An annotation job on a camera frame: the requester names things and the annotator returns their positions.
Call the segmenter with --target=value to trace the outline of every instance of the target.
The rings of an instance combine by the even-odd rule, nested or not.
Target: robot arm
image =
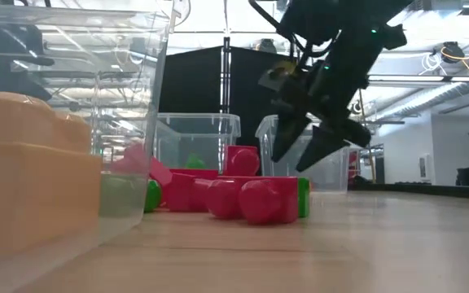
[[[302,51],[297,62],[270,69],[260,84],[275,90],[273,101],[278,109],[278,130],[272,160],[278,162],[311,123],[307,114],[322,123],[313,126],[313,138],[307,146],[297,171],[304,171],[319,160],[350,142],[366,147],[370,132],[349,119],[348,105],[359,89],[368,86],[368,72],[384,49],[406,44],[401,25],[387,22],[413,0],[291,0],[280,22],[274,20],[257,3],[251,6],[269,21],[278,34],[295,43]],[[296,38],[307,42],[303,47]],[[313,46],[330,42],[322,52]],[[311,57],[324,60],[307,67]]]

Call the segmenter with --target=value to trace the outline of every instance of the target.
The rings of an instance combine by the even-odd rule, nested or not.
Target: black curtain
[[[287,56],[231,47],[229,113],[240,116],[242,137],[238,144],[259,147],[255,137],[258,125],[275,114],[270,101],[276,93],[260,85],[262,74]]]
[[[166,56],[159,112],[220,112],[221,47]]]

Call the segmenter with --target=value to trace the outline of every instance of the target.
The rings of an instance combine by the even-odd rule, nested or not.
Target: white wall
[[[435,184],[453,186],[457,168],[469,167],[469,116],[433,115],[432,132]]]
[[[419,158],[432,158],[432,114],[424,112],[418,118],[405,119],[404,125],[383,125],[373,137],[372,144],[384,145],[385,183],[422,181]],[[434,183],[434,168],[429,160],[427,171]]]

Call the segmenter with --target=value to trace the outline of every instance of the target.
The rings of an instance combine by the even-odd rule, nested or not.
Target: transparent storage container
[[[141,221],[146,175],[109,166],[153,147],[169,29],[155,8],[0,6],[0,292]]]
[[[260,139],[262,175],[307,177],[315,191],[344,194],[347,192],[348,185],[347,147],[329,155],[302,173],[296,171],[296,164],[309,144],[312,137],[312,125],[315,124],[319,124],[319,120],[314,118],[313,123],[305,128],[289,152],[278,163],[274,163],[271,160],[271,154],[278,116],[265,117],[256,131],[256,137]]]
[[[226,147],[240,137],[240,118],[231,114],[159,113],[154,156],[168,168],[224,167]]]

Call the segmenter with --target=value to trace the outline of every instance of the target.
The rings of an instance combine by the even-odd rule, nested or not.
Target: wooden tabletop
[[[469,199],[315,194],[311,208],[274,227],[146,215],[19,293],[469,293]]]

